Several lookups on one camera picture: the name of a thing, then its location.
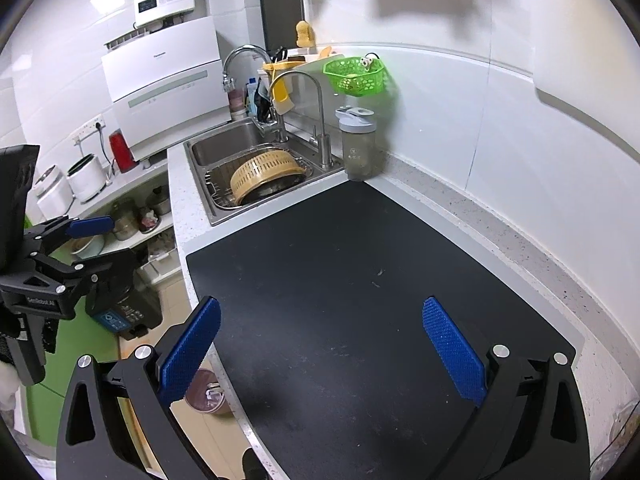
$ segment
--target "metal screw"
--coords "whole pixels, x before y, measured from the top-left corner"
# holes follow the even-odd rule
[[[511,352],[505,345],[496,345],[494,346],[494,354],[496,357],[501,357],[502,359],[509,357]]]
[[[137,359],[146,359],[151,355],[151,346],[139,346],[136,348],[135,355]]]
[[[569,359],[567,359],[566,355],[564,355],[562,352],[558,352],[557,354],[554,354],[554,361],[559,365],[564,366],[569,362]]]
[[[90,355],[83,355],[81,358],[78,359],[78,366],[81,368],[87,368],[89,364],[91,364]]]

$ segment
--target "sink basin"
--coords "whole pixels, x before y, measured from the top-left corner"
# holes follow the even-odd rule
[[[334,164],[328,170],[323,170],[318,149],[299,137],[290,134],[286,142],[276,142],[275,139],[275,132],[264,136],[251,119],[245,119],[209,130],[184,143],[211,225],[344,168],[342,161],[332,156]],[[270,150],[289,152],[304,168],[304,180],[255,202],[237,206],[230,189],[231,176],[246,161]]]
[[[194,140],[191,145],[193,160],[199,166],[209,166],[219,160],[244,152],[265,142],[253,121],[231,123],[213,131],[202,140]]]

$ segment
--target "electrical outlet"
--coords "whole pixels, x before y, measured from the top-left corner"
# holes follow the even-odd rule
[[[74,142],[78,142],[78,140],[84,140],[92,133],[97,132],[98,130],[95,127],[95,123],[100,123],[100,126],[102,126],[103,128],[106,127],[106,123],[104,122],[104,117],[102,116],[102,114],[96,115],[93,119],[85,122],[82,126],[76,128],[73,133],[71,133],[71,138],[74,140]]]

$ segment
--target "bamboo strainer basket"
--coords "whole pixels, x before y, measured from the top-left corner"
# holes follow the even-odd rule
[[[281,189],[285,189],[302,181],[304,174],[305,168],[302,168],[289,153],[273,150],[256,155],[240,166],[231,177],[231,191],[236,204],[241,205],[250,193],[254,196],[257,194],[256,198],[260,198],[279,190],[271,190],[271,187],[267,188],[265,184],[283,177],[291,177],[283,181]],[[260,195],[262,187],[265,193]]]

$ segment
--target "faucet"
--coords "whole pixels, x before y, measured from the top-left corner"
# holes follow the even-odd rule
[[[271,82],[271,87],[269,88],[269,95],[273,99],[273,87],[276,83],[282,79],[286,75],[290,74],[300,74],[304,77],[308,77],[311,81],[316,85],[316,91],[318,92],[318,107],[320,111],[320,135],[316,136],[314,134],[314,138],[318,142],[318,155],[320,155],[320,166],[323,170],[328,170],[333,164],[333,160],[331,158],[331,139],[324,129],[324,105],[322,104],[322,88],[320,87],[320,83],[318,80],[313,77],[311,74],[306,72],[302,72],[301,70],[287,70],[283,72],[276,79]]]
[[[264,60],[265,63],[271,63],[271,57],[269,57],[267,51],[259,46],[246,44],[232,50],[231,53],[226,56],[225,64],[222,69],[222,87],[226,93],[229,93],[232,90],[236,89],[236,82],[229,75],[229,67],[231,66],[231,63],[236,58],[236,56],[238,54],[242,54],[243,52],[255,52]],[[279,113],[277,113],[276,109],[273,106],[271,107],[271,117],[275,119],[272,123],[261,123],[254,116],[252,116],[251,118],[263,135],[275,132],[276,142],[287,142],[287,140],[289,139],[287,138],[287,131],[284,127],[284,118]]]

